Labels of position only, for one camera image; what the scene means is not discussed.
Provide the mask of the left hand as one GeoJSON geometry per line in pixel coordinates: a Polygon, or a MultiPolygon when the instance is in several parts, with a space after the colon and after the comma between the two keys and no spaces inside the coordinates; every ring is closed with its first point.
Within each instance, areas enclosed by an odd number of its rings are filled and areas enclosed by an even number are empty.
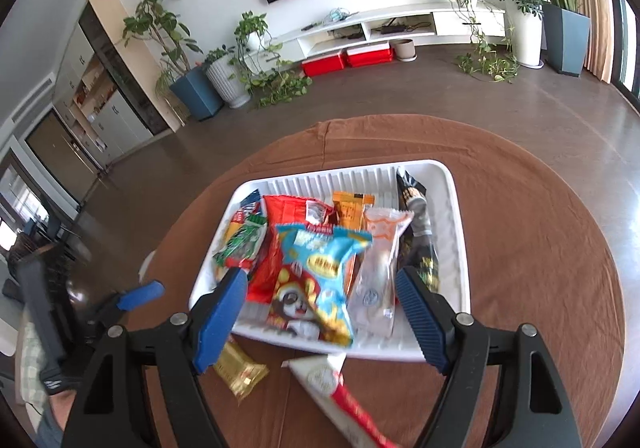
{"type": "Polygon", "coordinates": [[[49,405],[56,423],[62,431],[65,430],[68,417],[72,411],[76,397],[76,390],[64,390],[64,392],[52,395],[49,405]]]}

